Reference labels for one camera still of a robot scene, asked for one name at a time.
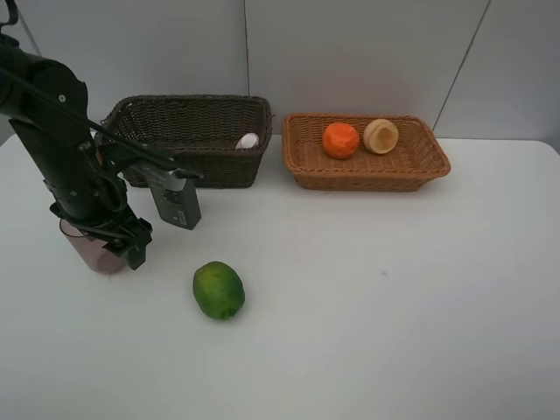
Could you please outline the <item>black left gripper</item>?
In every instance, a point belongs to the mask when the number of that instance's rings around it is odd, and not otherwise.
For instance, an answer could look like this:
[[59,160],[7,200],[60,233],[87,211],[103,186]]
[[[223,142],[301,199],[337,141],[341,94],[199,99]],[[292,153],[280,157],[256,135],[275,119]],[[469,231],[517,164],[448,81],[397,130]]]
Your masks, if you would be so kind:
[[42,175],[54,198],[52,214],[108,241],[103,248],[114,255],[124,255],[131,270],[145,263],[152,227],[131,210],[127,188],[114,168],[47,165]]

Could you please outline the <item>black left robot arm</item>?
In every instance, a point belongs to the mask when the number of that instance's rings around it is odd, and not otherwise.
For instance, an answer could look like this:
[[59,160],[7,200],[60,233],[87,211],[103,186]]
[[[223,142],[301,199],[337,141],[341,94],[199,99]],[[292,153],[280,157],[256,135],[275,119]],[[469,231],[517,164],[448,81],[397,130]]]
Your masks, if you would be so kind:
[[137,218],[127,188],[103,162],[88,127],[88,91],[67,67],[1,37],[1,113],[53,196],[50,210],[135,270],[145,261],[151,224]]

